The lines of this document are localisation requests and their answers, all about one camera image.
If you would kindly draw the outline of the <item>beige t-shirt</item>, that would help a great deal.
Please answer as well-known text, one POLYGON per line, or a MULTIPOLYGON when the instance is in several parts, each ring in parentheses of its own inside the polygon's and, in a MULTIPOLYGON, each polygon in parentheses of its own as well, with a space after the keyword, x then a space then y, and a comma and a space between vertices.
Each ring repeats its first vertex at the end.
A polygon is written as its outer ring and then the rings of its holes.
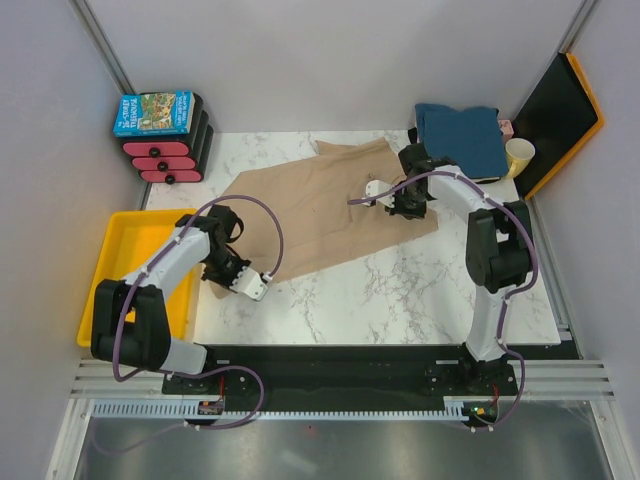
POLYGON ((437 215, 406 220, 383 206, 350 206, 371 180, 404 176, 379 138, 362 145, 318 142, 315 157, 244 171, 225 190, 225 205, 244 222, 233 249, 276 281, 314 273, 412 241, 438 229, 437 215))

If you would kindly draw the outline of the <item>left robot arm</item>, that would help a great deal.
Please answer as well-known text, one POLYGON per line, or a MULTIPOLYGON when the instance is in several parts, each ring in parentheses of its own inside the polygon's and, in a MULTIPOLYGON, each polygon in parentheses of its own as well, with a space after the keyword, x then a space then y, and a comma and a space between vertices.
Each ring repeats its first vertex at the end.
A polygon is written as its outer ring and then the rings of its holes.
POLYGON ((176 339, 169 327, 166 303, 182 280, 202 263, 202 279, 223 288, 236 286, 250 262, 228 245, 244 223, 231 208, 214 205, 204 216, 179 219, 169 240, 152 259, 120 280, 105 279, 95 289, 90 350, 114 366, 185 374, 198 393, 219 382, 205 347, 176 339))

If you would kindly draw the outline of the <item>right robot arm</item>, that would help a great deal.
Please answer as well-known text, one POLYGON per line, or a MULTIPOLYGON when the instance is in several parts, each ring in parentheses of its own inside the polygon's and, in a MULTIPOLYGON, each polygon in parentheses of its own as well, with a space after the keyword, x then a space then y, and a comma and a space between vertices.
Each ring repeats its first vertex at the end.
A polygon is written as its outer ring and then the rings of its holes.
POLYGON ((472 326, 464 342, 467 354, 457 377, 465 391, 481 393, 504 362, 508 302, 537 280, 529 211, 521 201, 492 198, 453 160, 432 158, 420 144, 401 150, 399 161, 406 179, 385 202, 389 214, 422 219, 427 203, 439 200, 467 226, 465 266, 476 294, 472 326))

